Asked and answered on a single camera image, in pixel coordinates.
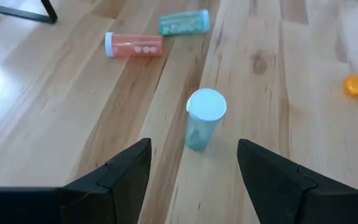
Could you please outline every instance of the black metal leg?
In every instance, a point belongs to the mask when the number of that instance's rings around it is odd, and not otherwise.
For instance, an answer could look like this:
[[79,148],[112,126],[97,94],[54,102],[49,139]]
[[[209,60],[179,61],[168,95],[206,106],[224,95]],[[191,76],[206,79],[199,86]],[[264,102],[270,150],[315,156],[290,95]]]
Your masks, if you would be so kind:
[[46,22],[49,24],[54,24],[57,21],[57,15],[55,10],[53,9],[52,4],[49,0],[41,0],[44,8],[47,12],[47,16],[36,14],[33,12],[27,12],[23,10],[13,9],[10,7],[0,6],[0,13],[8,15],[8,16],[16,16],[24,19],[30,19],[33,21]]

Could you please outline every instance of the wooden floor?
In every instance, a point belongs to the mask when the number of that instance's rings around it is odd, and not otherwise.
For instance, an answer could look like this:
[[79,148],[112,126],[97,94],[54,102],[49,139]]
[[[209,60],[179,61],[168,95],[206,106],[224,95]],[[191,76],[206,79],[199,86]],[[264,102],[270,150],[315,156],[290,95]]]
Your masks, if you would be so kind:
[[[34,0],[0,4],[42,12]],[[152,138],[139,223],[258,223],[236,161],[250,139],[358,188],[356,0],[53,0],[59,21],[0,15],[0,186],[56,186]],[[158,17],[209,9],[206,35],[162,57],[108,58],[104,34],[158,34]],[[198,88],[227,99],[205,152],[183,145]]]

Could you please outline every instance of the wood knot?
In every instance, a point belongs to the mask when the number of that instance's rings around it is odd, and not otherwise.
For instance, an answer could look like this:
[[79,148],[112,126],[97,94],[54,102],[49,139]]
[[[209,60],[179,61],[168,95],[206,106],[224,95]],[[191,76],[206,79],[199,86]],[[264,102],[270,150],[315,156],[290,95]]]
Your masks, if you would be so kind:
[[267,64],[267,54],[262,52],[261,50],[251,55],[252,60],[252,70],[257,75],[262,75],[266,72],[268,64]]

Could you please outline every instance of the wood grain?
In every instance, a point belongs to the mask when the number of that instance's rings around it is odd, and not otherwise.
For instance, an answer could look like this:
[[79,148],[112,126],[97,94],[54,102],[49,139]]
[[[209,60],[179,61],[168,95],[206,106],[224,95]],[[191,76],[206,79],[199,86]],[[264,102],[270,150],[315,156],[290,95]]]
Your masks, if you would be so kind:
[[[0,4],[33,12],[31,0]],[[358,188],[358,0],[53,0],[59,21],[0,15],[0,186],[57,186],[152,138],[139,223],[258,223],[236,150],[250,139]],[[108,58],[105,32],[158,35],[208,9],[211,30],[155,58]],[[185,105],[214,88],[227,113],[202,152]]]

